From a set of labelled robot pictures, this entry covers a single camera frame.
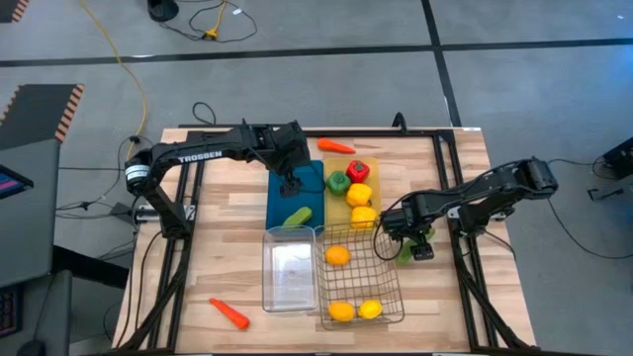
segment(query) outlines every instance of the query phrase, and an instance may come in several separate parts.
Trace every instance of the yellow cable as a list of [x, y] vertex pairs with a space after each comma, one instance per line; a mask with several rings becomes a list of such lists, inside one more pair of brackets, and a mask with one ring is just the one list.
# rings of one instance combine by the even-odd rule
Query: yellow cable
[[218, 12], [218, 21], [216, 22], [216, 25], [211, 29], [212, 32], [217, 33], [218, 29], [220, 28], [220, 24], [222, 23], [222, 15], [225, 12], [225, 7], [226, 7], [226, 0], [222, 0], [222, 7], [220, 8], [220, 11]]
[[[101, 25], [99, 20], [97, 20], [97, 18], [92, 14], [90, 9], [88, 9], [86, 4], [84, 4], [83, 0], [79, 0], [79, 5], [81, 5], [83, 10], [86, 12], [86, 14], [88, 14], [88, 16], [90, 16], [92, 21], [94, 21], [95, 25], [97, 25], [99, 30], [101, 30], [101, 33], [103, 34], [103, 36], [108, 41], [108, 44], [110, 44], [110, 47], [112, 48], [112, 52], [115, 54], [115, 57], [117, 58], [117, 62], [119, 63], [119, 65], [123, 69], [125, 69], [126, 72], [130, 75], [130, 77], [135, 81], [136, 88], [138, 89], [138, 92], [140, 93], [140, 97], [142, 98], [142, 120], [140, 121], [140, 125], [138, 126], [138, 129], [136, 129], [136, 134], [140, 134], [140, 133], [142, 133], [142, 130], [145, 127], [145, 121], [147, 121], [147, 97], [145, 96], [145, 92], [142, 90], [142, 86], [140, 86], [140, 82], [136, 78], [135, 74], [132, 73], [132, 71], [121, 61], [121, 57], [119, 56], [119, 52], [117, 51], [117, 48], [115, 47], [115, 44], [112, 43], [112, 40], [110, 39], [110, 36], [108, 35], [108, 32], [106, 31], [106, 29], [103, 28], [103, 26]], [[130, 149], [128, 149], [127, 159], [130, 159], [130, 157], [132, 156], [132, 150], [134, 149], [134, 147], [135, 147], [135, 144], [132, 143], [130, 145]]]

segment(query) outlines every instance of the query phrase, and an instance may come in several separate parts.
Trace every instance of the black floor mat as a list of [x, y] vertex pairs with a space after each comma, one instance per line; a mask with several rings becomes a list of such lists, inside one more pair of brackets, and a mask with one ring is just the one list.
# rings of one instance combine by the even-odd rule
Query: black floor mat
[[0, 24], [17, 23], [22, 19], [30, 0], [0, 1]]
[[18, 87], [0, 116], [0, 149], [52, 137], [63, 142], [77, 110], [82, 84], [27, 84]]

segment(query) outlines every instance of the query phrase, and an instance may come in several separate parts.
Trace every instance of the orange carrot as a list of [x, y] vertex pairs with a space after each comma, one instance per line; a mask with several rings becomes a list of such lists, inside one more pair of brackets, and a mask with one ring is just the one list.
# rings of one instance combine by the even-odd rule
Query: orange carrot
[[334, 142], [327, 138], [319, 138], [317, 146], [320, 150], [328, 150], [338, 153], [356, 153], [356, 149]]
[[238, 329], [246, 330], [248, 328], [248, 324], [250, 323], [250, 321], [248, 321], [248, 317], [242, 315], [233, 308], [227, 306], [226, 303], [215, 298], [209, 299], [209, 302], [211, 302], [212, 305], [216, 306], [220, 312], [228, 317], [228, 319], [235, 324]]

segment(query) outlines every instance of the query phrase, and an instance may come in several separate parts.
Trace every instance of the blue cutting board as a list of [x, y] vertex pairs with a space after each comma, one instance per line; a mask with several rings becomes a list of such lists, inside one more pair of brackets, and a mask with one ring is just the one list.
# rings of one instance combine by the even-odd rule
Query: blue cutting board
[[[310, 166], [299, 167], [294, 170], [295, 177], [301, 179], [302, 190], [318, 191], [323, 188], [323, 162], [312, 161], [313, 169]], [[325, 223], [325, 200], [324, 192], [321, 193], [299, 193], [291, 198], [282, 198], [279, 195], [279, 188], [282, 182], [272, 173], [268, 174], [268, 205], [266, 207], [266, 229], [281, 226], [284, 221], [294, 214], [301, 207], [312, 209], [313, 216], [304, 225], [317, 227]]]

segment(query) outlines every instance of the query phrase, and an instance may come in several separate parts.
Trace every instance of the green cucumber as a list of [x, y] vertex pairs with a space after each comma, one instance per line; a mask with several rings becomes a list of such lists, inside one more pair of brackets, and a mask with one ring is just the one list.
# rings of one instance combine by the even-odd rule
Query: green cucumber
[[312, 209], [308, 207], [299, 208], [294, 214], [290, 215], [282, 226], [293, 226], [306, 223], [313, 216]]

